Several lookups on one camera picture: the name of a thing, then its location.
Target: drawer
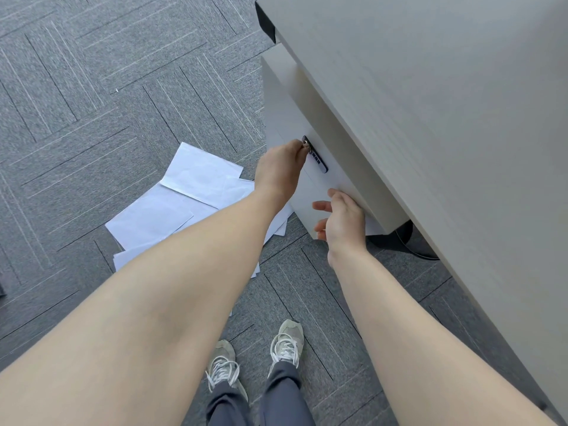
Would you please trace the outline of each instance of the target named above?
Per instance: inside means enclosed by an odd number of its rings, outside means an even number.
[[[323,173],[308,157],[296,193],[290,200],[313,238],[315,223],[324,217],[314,200],[328,200],[327,190],[348,193],[366,213],[366,234],[391,233],[408,216],[389,192],[347,131],[282,45],[262,55],[264,116],[268,148],[306,136],[328,167]]]

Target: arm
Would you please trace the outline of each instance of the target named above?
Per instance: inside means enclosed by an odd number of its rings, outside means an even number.
[[[549,418],[430,316],[367,252],[363,211],[347,195],[314,208],[332,212],[315,230],[341,283],[401,424],[552,424]]]
[[[135,258],[0,374],[2,424],[181,424],[306,155],[269,150],[253,193]]]

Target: person's left arm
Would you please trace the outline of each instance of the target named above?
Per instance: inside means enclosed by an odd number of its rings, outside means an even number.
[[[3,371],[2,424],[181,424],[306,156],[269,150],[248,197],[126,264]]]

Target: person's right arm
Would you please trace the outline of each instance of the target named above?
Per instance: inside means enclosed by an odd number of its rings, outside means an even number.
[[[315,227],[401,424],[553,424],[428,314],[366,249],[363,211],[345,193],[314,208]]]

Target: lock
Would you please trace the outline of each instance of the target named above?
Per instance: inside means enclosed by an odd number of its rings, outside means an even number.
[[[314,149],[313,145],[309,142],[308,138],[304,136],[302,137],[302,140],[304,141],[304,145],[307,145],[309,147],[309,155],[311,155],[314,161],[317,163],[317,166],[319,167],[320,171],[322,173],[327,173],[328,171],[327,166],[323,162],[322,157],[319,156],[319,154]]]

